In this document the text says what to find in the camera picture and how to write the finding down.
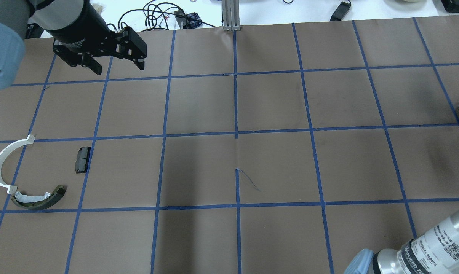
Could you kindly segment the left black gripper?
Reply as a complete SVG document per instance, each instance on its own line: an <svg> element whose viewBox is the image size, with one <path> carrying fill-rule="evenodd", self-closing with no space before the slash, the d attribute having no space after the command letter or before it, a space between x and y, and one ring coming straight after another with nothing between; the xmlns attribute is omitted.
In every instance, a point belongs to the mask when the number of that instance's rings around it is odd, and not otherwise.
<svg viewBox="0 0 459 274"><path fill-rule="evenodd" d="M52 32L54 54L69 66L88 68L98 76L102 74L102 66L95 57L127 59L143 71L147 45L138 33L131 27L124 27L119 33L111 31L88 0L81 3L78 18Z"/></svg>

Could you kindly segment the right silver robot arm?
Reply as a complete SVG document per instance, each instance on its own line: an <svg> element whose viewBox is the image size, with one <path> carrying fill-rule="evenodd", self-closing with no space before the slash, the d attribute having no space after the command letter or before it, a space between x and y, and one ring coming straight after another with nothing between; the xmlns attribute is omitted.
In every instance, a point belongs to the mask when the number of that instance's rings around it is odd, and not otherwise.
<svg viewBox="0 0 459 274"><path fill-rule="evenodd" d="M459 210L398 251L363 249L346 274L459 274Z"/></svg>

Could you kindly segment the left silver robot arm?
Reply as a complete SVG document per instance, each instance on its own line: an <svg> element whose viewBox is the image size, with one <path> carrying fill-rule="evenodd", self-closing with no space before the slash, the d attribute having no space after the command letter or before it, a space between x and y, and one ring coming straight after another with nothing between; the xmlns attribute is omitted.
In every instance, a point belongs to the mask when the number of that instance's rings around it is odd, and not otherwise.
<svg viewBox="0 0 459 274"><path fill-rule="evenodd" d="M88 0L0 0L0 90L16 79L30 22L52 35L53 53L71 67L100 75L96 57L109 56L145 69L146 42L129 26L111 30Z"/></svg>

